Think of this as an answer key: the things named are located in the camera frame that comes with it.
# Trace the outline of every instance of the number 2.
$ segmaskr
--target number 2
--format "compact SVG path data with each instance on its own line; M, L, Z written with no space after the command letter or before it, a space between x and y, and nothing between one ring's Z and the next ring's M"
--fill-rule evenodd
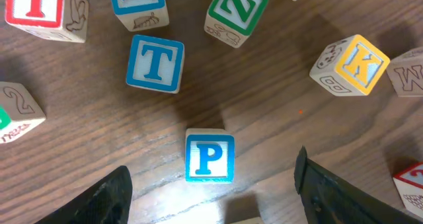
M35 113L34 109L25 103L24 97L14 88L4 87L3 92L9 98L14 98L16 100L16 107L20 114L33 114Z
M31 11L26 14L28 17L44 18L44 13L41 11L41 0L31 0Z
M410 172L411 176L417 177L417 174L420 173L423 175L423 170L413 170Z

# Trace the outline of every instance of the yellow block face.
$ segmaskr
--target yellow block face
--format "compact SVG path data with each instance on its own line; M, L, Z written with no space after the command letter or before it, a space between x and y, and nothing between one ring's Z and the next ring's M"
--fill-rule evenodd
M335 71L368 95L391 60L364 37L357 35L345 51Z

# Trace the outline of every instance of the blue letter p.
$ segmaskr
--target blue letter p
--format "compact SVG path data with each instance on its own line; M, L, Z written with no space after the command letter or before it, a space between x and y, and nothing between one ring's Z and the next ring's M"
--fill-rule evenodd
M217 161L222 157L222 148L218 144L197 144L200 150L200 169L196 170L196 174L211 174L212 172L208 168L210 161ZM209 155L209 149L214 150L213 155Z

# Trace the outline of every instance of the printed animal picture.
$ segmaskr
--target printed animal picture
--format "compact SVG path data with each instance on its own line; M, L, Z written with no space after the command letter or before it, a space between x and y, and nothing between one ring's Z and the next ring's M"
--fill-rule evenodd
M241 38L236 35L235 33L226 30L223 26L219 24L215 24L214 28L210 28L207 26L207 32L209 32L211 35L216 36L218 38L221 38L222 40L225 40L226 42L229 42L230 44L237 46L239 41L241 41Z
M404 198L412 205L423 210L423 196L422 195L404 195Z
M142 16L134 20L134 29L154 26L160 22L160 19L151 13L151 16Z
M330 65L333 61L338 59L338 56L342 53L342 48L337 46L345 42L347 41L342 40L340 42L336 42L332 45L329 45L317 61L317 68L323 69Z
M66 30L70 32L82 30L85 22L87 21L87 18L85 17L85 1L80 0L77 4L77 0L71 0L70 6L72 22L66 24Z

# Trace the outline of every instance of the dark wooden surface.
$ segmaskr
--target dark wooden surface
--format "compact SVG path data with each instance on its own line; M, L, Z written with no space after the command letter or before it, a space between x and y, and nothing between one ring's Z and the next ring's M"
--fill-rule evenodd
M204 30L211 0L167 0L170 26L141 32L186 46L180 93L125 84L130 43L110 0L89 0L85 44L39 39L1 19L2 81L22 83L47 121L0 146L0 223L33 223L120 165L130 223L306 223L293 183L301 146L335 174L404 210L391 174L423 160L423 99L384 74L367 97L337 98L309 77L327 44L361 34L389 57L423 46L423 0L270 0L233 49ZM1 17L4 18L4 0ZM233 184L184 181L186 128L236 138Z

